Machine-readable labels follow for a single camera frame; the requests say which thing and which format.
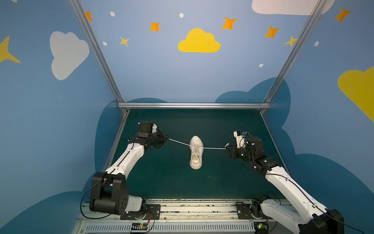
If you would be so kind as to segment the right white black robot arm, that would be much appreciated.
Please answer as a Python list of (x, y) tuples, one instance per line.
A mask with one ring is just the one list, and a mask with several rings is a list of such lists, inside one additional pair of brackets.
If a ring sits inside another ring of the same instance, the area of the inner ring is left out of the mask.
[(267, 195), (256, 197), (251, 204), (237, 206), (238, 212), (248, 209), (254, 219), (272, 218), (294, 234), (343, 234), (342, 214), (329, 210), (309, 195), (273, 157), (263, 151), (263, 142), (257, 136), (249, 136), (244, 131), (235, 131), (236, 145), (227, 144), (225, 148), (232, 159), (243, 159), (274, 185), (291, 203), (295, 211), (276, 203)]

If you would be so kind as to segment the white shoelace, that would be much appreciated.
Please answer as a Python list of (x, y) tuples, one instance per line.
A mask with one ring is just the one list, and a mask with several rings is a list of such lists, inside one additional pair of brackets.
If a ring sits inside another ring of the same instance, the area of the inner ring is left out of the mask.
[[(168, 140), (179, 143), (179, 144), (182, 144), (182, 145), (186, 145), (186, 146), (191, 146), (191, 147), (194, 146), (194, 145), (183, 143), (183, 142), (180, 142), (178, 140), (171, 139), (171, 138), (169, 138)], [(207, 149), (207, 150), (226, 150), (226, 148), (214, 148), (214, 147), (204, 147), (204, 146), (202, 148)]]

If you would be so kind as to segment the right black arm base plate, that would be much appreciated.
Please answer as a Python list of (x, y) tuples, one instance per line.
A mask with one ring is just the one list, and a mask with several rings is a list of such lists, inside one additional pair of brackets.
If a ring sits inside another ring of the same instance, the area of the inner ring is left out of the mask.
[(243, 202), (235, 203), (238, 219), (268, 219), (259, 204), (246, 204)]

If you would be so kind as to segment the white sneaker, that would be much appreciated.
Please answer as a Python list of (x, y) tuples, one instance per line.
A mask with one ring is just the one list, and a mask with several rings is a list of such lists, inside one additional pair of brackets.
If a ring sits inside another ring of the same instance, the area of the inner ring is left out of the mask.
[(194, 170), (198, 170), (202, 167), (202, 155), (204, 151), (204, 145), (202, 140), (198, 136), (193, 136), (190, 141), (191, 159), (190, 166)]

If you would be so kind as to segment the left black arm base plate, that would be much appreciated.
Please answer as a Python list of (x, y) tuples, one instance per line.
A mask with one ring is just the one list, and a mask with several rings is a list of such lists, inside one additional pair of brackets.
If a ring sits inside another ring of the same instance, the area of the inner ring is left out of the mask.
[(161, 213), (160, 204), (142, 205), (137, 212), (125, 212), (120, 216), (121, 220), (159, 220)]

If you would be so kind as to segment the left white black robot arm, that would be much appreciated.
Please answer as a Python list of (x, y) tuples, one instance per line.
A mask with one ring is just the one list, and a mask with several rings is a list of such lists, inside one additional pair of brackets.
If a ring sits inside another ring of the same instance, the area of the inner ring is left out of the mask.
[(127, 179), (147, 150), (160, 148), (168, 136), (151, 121), (141, 121), (138, 125), (136, 136), (129, 140), (118, 160), (104, 172), (94, 174), (87, 191), (90, 193), (90, 211), (104, 213), (106, 217), (119, 215), (121, 220), (158, 219), (147, 207), (145, 198), (129, 194)]

